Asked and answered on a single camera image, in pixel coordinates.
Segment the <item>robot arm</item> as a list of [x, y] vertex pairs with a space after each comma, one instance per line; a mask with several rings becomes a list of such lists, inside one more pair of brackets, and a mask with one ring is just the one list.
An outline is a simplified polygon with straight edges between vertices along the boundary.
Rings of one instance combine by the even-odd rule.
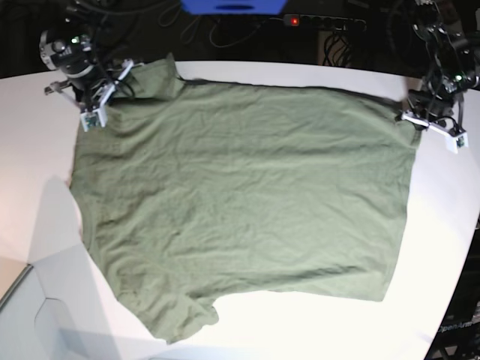
[[465, 143], [464, 95], [479, 88], [479, 33], [463, 30], [453, 1], [393, 1], [385, 36], [392, 54], [421, 78], [399, 118]]
[[128, 37], [140, 21], [138, 13], [126, 13], [133, 22], [127, 34], [103, 44], [101, 37], [113, 28], [111, 19], [122, 13], [112, 8], [114, 1], [69, 1], [64, 22], [43, 31], [39, 40], [41, 61], [65, 80], [53, 82], [45, 95], [56, 93], [66, 98], [82, 114], [91, 116], [108, 104], [116, 92], [133, 99], [136, 93], [126, 77], [135, 65], [118, 54], [127, 49]]

